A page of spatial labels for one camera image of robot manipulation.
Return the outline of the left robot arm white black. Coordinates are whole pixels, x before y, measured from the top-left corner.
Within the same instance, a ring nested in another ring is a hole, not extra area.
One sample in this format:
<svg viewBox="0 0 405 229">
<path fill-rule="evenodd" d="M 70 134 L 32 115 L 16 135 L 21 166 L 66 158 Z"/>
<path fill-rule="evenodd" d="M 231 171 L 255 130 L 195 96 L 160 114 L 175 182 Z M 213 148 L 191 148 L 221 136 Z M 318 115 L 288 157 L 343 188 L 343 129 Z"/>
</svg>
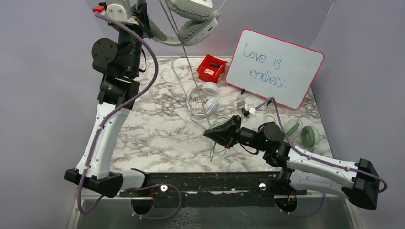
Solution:
<svg viewBox="0 0 405 229">
<path fill-rule="evenodd" d="M 137 12 L 127 0 L 104 1 L 93 12 L 124 27 L 117 29 L 117 41 L 101 38 L 92 47 L 93 69 L 103 75 L 95 124 L 80 161 L 66 171 L 64 178 L 109 198 L 126 189 L 128 181 L 133 179 L 132 190 L 144 196 L 150 190 L 150 183 L 142 173 L 131 171 L 125 175 L 110 168 L 119 132 L 133 107 L 133 97 L 139 92 L 136 77 L 145 57 L 144 29 L 138 26 Z"/>
</svg>

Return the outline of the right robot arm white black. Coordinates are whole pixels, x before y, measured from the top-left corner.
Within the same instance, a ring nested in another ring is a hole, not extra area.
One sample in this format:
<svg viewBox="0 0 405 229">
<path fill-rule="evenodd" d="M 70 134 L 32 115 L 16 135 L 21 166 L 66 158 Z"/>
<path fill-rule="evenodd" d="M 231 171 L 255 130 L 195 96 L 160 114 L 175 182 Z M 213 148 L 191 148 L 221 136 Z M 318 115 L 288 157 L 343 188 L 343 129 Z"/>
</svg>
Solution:
<svg viewBox="0 0 405 229">
<path fill-rule="evenodd" d="M 381 181 L 371 161 L 337 160 L 292 146 L 275 122 L 262 124 L 258 130 L 241 126 L 241 117 L 232 116 L 225 123 L 206 130 L 203 136 L 231 148 L 235 144 L 262 151 L 262 158 L 272 167 L 280 167 L 287 176 L 276 180 L 281 194 L 313 190 L 340 196 L 353 205 L 376 210 Z"/>
</svg>

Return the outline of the white headphones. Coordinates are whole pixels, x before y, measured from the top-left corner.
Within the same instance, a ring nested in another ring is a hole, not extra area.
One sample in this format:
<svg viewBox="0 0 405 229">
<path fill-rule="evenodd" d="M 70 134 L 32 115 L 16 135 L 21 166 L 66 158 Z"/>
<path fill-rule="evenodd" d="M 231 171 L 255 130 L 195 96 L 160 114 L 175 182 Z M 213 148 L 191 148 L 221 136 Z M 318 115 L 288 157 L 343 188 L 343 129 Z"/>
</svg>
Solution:
<svg viewBox="0 0 405 229">
<path fill-rule="evenodd" d="M 219 87 L 212 82 L 204 82 L 186 93 L 186 104 L 190 112 L 198 119 L 207 118 L 217 112 Z"/>
</svg>

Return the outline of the grey headphones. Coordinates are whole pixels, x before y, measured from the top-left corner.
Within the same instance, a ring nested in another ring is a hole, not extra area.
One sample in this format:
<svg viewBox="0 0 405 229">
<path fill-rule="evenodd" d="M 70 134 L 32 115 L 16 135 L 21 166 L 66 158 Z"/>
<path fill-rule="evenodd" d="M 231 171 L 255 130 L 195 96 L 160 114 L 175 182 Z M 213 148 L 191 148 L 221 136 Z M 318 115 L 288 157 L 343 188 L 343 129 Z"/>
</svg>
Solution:
<svg viewBox="0 0 405 229">
<path fill-rule="evenodd" d="M 215 10 L 211 0 L 162 0 L 161 7 L 175 36 L 165 34 L 149 15 L 150 32 L 144 33 L 147 38 L 167 46 L 194 46 L 207 38 L 218 26 L 218 19 L 226 4 L 225 0 Z"/>
</svg>

